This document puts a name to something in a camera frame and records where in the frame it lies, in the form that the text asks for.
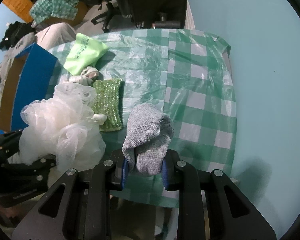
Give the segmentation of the white mesh bath pouf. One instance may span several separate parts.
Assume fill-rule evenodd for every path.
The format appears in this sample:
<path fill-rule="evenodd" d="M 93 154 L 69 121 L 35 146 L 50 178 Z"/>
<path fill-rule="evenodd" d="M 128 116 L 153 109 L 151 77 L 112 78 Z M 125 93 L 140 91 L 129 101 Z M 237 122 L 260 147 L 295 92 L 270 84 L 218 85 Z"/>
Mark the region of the white mesh bath pouf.
<path fill-rule="evenodd" d="M 106 149 L 100 125 L 107 117 L 94 113 L 95 99 L 93 87 L 63 83 L 55 87 L 52 98 L 25 106 L 20 114 L 27 124 L 19 141 L 20 161 L 31 165 L 51 154 L 59 172 L 96 166 Z"/>

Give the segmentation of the grey knitted sock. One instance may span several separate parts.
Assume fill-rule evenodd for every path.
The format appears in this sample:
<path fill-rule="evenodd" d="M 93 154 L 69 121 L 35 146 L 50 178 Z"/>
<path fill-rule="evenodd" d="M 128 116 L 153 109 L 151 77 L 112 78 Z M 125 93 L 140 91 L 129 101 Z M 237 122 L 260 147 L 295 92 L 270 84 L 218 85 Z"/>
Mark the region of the grey knitted sock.
<path fill-rule="evenodd" d="M 167 114 L 151 103 L 134 107 L 122 146 L 131 172 L 144 177 L 159 174 L 172 138 L 173 125 Z"/>

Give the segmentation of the blue cardboard box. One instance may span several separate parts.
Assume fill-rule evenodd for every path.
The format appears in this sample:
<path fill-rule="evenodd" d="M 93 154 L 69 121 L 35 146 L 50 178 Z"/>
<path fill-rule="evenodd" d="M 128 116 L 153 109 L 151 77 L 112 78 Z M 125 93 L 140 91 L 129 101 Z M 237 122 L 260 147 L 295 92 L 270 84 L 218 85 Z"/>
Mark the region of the blue cardboard box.
<path fill-rule="evenodd" d="M 0 131 L 23 129 L 21 110 L 45 98 L 57 58 L 32 44 L 13 58 L 0 101 Z"/>

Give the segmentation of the green sparkly sponge cloth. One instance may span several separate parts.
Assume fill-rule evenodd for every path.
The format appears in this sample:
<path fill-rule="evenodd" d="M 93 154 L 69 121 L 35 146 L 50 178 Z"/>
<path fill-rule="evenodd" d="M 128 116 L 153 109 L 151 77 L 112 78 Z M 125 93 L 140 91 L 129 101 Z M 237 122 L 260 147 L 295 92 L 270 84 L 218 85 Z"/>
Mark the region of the green sparkly sponge cloth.
<path fill-rule="evenodd" d="M 96 80 L 93 88 L 96 98 L 92 105 L 95 114 L 103 114 L 107 119 L 100 125 L 102 132 L 115 132 L 122 129 L 123 124 L 119 113 L 121 79 Z"/>

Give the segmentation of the crumpled white patterned bag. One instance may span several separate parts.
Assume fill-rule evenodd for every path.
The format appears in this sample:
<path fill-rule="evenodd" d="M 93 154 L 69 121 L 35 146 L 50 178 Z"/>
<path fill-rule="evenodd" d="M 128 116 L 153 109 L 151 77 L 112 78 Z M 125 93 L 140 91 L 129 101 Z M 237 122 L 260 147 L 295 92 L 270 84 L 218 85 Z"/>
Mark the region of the crumpled white patterned bag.
<path fill-rule="evenodd" d="M 70 77 L 68 82 L 90 86 L 98 78 L 98 76 L 99 71 L 92 66 L 88 66 L 82 70 L 80 75 Z"/>

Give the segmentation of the green checkered plastic tablecloth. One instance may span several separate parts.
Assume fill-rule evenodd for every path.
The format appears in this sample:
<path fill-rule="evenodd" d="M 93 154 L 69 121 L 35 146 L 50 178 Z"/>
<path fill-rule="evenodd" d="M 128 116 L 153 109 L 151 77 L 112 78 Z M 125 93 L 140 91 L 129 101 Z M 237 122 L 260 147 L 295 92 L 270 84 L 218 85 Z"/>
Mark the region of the green checkered plastic tablecloth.
<path fill-rule="evenodd" d="M 236 98 L 230 45 L 183 29 L 124 30 L 96 35 L 109 50 L 96 63 L 104 79 L 121 79 L 119 113 L 152 103 L 170 116 L 170 148 L 202 171 L 230 174 L 236 143 Z"/>

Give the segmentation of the beige bed sheet mattress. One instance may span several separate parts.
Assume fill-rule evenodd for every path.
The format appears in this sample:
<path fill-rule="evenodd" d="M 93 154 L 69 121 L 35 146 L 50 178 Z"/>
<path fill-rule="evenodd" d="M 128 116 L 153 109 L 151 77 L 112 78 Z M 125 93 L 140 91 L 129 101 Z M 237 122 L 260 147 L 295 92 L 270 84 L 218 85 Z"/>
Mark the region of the beige bed sheet mattress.
<path fill-rule="evenodd" d="M 45 50 L 55 46 L 72 42 L 76 39 L 77 32 L 67 23 L 56 23 L 39 31 L 34 38 L 34 42 Z"/>

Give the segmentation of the light green printed cloth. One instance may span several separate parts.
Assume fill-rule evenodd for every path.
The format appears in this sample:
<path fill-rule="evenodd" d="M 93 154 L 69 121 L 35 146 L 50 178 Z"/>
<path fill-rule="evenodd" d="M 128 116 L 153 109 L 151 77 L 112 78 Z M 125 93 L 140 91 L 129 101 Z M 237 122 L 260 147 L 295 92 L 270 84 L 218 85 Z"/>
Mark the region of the light green printed cloth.
<path fill-rule="evenodd" d="M 63 67 L 71 75 L 79 75 L 84 68 L 92 66 L 108 50 L 109 47 L 105 43 L 82 33 L 77 33 L 75 43 L 70 49 Z"/>

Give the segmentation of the black clothes pile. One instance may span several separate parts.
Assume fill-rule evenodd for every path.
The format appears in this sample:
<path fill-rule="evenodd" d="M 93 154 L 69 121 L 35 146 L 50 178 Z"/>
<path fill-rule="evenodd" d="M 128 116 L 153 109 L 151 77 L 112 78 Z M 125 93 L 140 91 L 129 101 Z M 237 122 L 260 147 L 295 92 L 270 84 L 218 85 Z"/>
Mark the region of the black clothes pile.
<path fill-rule="evenodd" d="M 10 48 L 13 48 L 19 42 L 19 40 L 30 33 L 36 34 L 37 32 L 29 24 L 18 21 L 11 23 L 5 31 L 4 38 L 0 42 L 0 50 L 6 51 Z"/>

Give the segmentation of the green checkered cloth on box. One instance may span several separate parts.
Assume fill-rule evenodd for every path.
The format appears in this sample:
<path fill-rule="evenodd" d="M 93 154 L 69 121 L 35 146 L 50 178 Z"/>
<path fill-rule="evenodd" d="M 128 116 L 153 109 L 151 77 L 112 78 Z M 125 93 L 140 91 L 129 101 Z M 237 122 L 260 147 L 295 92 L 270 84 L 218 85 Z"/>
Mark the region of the green checkered cloth on box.
<path fill-rule="evenodd" d="M 38 0 L 29 11 L 36 23 L 41 23 L 48 18 L 74 20 L 78 9 L 78 0 Z"/>

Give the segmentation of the large black cabinet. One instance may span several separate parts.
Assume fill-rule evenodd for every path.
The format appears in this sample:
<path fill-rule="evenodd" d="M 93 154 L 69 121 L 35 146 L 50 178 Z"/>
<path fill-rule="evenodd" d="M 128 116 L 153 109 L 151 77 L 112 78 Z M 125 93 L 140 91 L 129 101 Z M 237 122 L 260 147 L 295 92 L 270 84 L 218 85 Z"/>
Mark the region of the large black cabinet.
<path fill-rule="evenodd" d="M 183 29 L 187 0 L 127 0 L 140 29 Z"/>

